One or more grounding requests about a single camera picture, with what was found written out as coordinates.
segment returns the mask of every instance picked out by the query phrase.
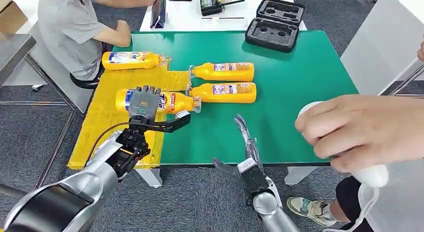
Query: shoe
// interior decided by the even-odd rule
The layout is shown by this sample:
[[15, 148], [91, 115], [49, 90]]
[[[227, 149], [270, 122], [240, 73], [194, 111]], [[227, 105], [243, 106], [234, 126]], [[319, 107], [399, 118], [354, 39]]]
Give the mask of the shoe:
[[296, 215], [308, 217], [309, 219], [315, 221], [316, 223], [324, 226], [330, 227], [334, 225], [337, 221], [325, 216], [323, 213], [323, 208], [328, 204], [324, 200], [310, 201], [307, 198], [302, 197], [290, 197], [287, 199], [287, 207]]

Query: robot finger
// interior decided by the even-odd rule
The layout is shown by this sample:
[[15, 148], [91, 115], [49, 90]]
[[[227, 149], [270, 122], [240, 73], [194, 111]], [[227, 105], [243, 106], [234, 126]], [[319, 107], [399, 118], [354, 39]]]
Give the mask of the robot finger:
[[148, 90], [149, 94], [154, 94], [155, 93], [155, 87], [154, 86], [150, 86], [150, 89]]

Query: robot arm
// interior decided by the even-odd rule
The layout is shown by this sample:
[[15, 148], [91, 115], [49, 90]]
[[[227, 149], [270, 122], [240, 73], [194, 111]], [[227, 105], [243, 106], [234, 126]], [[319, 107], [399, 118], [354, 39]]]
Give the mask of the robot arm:
[[299, 232], [283, 211], [276, 185], [264, 173], [256, 140], [250, 137], [245, 120], [237, 114], [234, 121], [244, 138], [246, 160], [233, 167], [214, 158], [213, 164], [219, 171], [246, 185], [249, 194], [248, 205], [252, 205], [260, 216], [266, 232]]
[[129, 128], [112, 133], [80, 172], [25, 195], [8, 214], [5, 232], [89, 231], [118, 183], [150, 153], [144, 133], [172, 133], [190, 122], [190, 114], [154, 122], [160, 92], [146, 85], [138, 87], [131, 98], [129, 122], [125, 123]]

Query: cable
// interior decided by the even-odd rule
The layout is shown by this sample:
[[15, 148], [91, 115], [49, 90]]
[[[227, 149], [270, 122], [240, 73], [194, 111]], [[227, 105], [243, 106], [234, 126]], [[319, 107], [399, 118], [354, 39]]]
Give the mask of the cable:
[[109, 127], [108, 129], [106, 129], [103, 133], [101, 133], [101, 135], [96, 139], [96, 141], [94, 142], [93, 146], [91, 147], [90, 153], [88, 154], [87, 160], [85, 161], [84, 167], [85, 168], [87, 166], [87, 163], [89, 162], [90, 158], [92, 157], [92, 154], [94, 152], [94, 149], [96, 148], [97, 143], [100, 141], [100, 139], [110, 130], [118, 127], [118, 126], [123, 126], [123, 125], [136, 125], [139, 126], [140, 124], [138, 123], [131, 123], [131, 122], [122, 122], [122, 123], [117, 123], [111, 127]]

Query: finger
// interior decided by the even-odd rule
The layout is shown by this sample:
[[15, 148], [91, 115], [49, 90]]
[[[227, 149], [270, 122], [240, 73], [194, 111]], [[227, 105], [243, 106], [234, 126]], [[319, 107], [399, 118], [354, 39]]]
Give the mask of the finger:
[[306, 121], [308, 121], [309, 118], [319, 115], [321, 113], [325, 113], [328, 111], [331, 111], [336, 108], [336, 104], [332, 100], [324, 101], [322, 103], [316, 104], [312, 106], [310, 109], [306, 110], [303, 114], [299, 116], [299, 118], [296, 119], [294, 122], [294, 126], [298, 131], [302, 131], [305, 127]]
[[383, 163], [384, 156], [375, 147], [361, 145], [343, 155], [333, 158], [331, 166], [343, 173], [354, 172]]
[[417, 55], [418, 55], [418, 59], [420, 59], [421, 61], [424, 61], [424, 50], [423, 49], [418, 50]]
[[365, 142], [366, 136], [362, 131], [347, 125], [321, 138], [313, 151], [317, 157], [325, 159], [361, 146]]
[[346, 125], [349, 120], [348, 113], [334, 109], [311, 117], [301, 132], [308, 142], [316, 141]]
[[155, 87], [154, 86], [150, 86], [148, 93], [149, 94], [153, 94], [155, 92]]

